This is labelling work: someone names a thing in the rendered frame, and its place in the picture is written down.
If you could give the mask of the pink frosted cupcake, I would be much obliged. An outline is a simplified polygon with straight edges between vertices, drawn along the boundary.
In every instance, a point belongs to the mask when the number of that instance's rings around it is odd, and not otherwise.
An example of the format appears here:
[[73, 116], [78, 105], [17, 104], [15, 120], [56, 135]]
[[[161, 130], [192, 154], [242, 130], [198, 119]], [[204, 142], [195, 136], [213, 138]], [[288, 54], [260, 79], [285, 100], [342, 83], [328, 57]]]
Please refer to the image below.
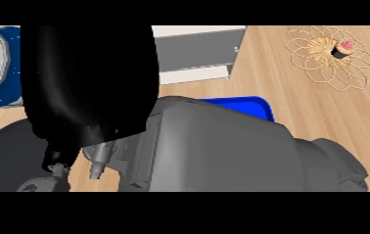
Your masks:
[[354, 42], [351, 40], [342, 40], [335, 44], [332, 55], [338, 59], [342, 59], [347, 56], [350, 56], [353, 52], [354, 52]]

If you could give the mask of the grey tiered shelf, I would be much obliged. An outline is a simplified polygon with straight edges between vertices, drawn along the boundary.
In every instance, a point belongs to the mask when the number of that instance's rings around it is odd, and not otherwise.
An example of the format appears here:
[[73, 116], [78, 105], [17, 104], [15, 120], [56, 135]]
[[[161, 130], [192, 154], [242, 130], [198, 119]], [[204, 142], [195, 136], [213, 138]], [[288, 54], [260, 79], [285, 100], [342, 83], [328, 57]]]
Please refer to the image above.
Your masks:
[[229, 78], [245, 25], [154, 25], [161, 84]]

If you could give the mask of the blue tray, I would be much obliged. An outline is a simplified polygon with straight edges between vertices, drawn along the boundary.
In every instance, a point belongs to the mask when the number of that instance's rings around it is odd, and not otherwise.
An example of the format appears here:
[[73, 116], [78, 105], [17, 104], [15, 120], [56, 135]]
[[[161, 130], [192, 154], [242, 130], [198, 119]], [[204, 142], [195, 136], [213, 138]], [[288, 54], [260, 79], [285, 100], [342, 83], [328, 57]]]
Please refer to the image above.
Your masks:
[[270, 103], [260, 96], [202, 98], [188, 102], [208, 106], [208, 117], [216, 120], [238, 116], [275, 121]]

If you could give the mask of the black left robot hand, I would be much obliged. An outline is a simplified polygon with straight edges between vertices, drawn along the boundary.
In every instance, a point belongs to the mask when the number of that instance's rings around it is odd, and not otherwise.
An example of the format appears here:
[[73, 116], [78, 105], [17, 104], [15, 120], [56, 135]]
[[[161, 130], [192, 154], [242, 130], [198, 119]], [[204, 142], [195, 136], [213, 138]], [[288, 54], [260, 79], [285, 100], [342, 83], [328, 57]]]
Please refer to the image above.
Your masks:
[[146, 130], [160, 94], [152, 26], [24, 25], [21, 82], [34, 134], [48, 142], [42, 168], [71, 166], [81, 148]]

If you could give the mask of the blue speckled pot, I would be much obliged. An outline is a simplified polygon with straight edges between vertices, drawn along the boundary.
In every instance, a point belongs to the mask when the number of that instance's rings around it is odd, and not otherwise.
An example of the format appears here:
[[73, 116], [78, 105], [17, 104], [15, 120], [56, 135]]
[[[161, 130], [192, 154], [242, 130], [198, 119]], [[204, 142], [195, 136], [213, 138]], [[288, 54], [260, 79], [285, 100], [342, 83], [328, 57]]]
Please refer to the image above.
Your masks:
[[21, 28], [0, 25], [0, 108], [22, 106]]

